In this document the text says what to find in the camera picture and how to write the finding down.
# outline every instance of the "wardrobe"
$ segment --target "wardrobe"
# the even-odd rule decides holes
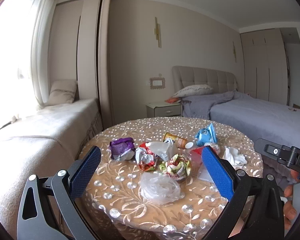
[[[280,29],[241,34],[245,93],[286,105],[288,68]]]

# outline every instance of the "round table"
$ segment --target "round table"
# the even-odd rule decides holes
[[[195,142],[201,128],[213,123],[221,150],[224,146],[240,150],[247,160],[242,167],[250,176],[262,177],[261,155],[254,152],[253,142],[238,130],[217,122],[184,117],[157,117],[115,125],[96,135],[84,147],[82,158],[96,145],[102,160],[82,197],[92,219],[100,230],[107,230],[109,239],[120,234],[129,239],[201,239],[227,203],[213,183],[190,175],[180,184],[180,199],[165,205],[154,205],[140,195],[141,171],[135,160],[116,162],[108,149],[112,140],[132,137],[137,147],[147,141],[162,141],[169,132]],[[179,149],[185,154],[188,150]]]

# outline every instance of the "blue plastic package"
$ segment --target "blue plastic package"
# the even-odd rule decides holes
[[[199,130],[195,135],[195,138],[198,139],[197,146],[204,146],[207,142],[217,143],[216,133],[214,131],[213,124],[209,124],[207,128]]]

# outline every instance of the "white ruffled pillow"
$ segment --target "white ruffled pillow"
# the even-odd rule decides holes
[[[76,80],[56,80],[52,84],[47,106],[73,103],[76,90]]]
[[[212,93],[213,93],[213,88],[208,85],[192,85],[179,90],[172,97],[185,98],[189,96],[210,95]]]

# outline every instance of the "headboard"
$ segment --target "headboard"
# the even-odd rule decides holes
[[[177,92],[191,85],[207,84],[214,93],[224,93],[237,89],[237,80],[230,72],[199,68],[199,67],[172,67],[174,91]]]

